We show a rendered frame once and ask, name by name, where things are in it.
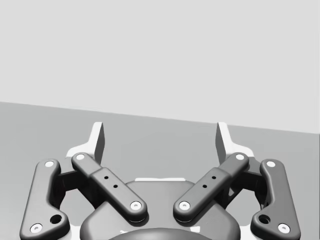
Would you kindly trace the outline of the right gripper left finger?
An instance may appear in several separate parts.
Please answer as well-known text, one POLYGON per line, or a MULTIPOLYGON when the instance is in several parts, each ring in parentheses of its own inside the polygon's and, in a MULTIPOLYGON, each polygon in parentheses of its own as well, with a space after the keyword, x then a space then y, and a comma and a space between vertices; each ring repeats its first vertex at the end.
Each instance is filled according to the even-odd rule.
POLYGON ((101 166, 105 147, 102 122, 95 122, 88 141, 68 150, 63 161, 44 159, 35 166, 19 231, 20 240, 60 240, 71 230, 61 211, 66 192, 79 189, 95 208, 111 204, 127 221, 148 216, 146 202, 110 169, 101 166))

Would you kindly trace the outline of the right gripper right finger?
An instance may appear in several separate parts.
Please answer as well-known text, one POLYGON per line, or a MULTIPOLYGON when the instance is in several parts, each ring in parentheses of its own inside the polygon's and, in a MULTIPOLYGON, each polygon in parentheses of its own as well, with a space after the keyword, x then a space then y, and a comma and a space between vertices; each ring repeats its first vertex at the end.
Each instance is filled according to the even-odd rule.
POLYGON ((285 169, 276 159, 257 161, 253 151, 233 142, 228 125, 218 122, 215 147, 219 166, 209 170, 173 205, 176 220, 194 220, 212 201, 226 208, 243 190, 254 192, 260 210, 250 231, 261 240, 300 240, 301 229, 285 169))

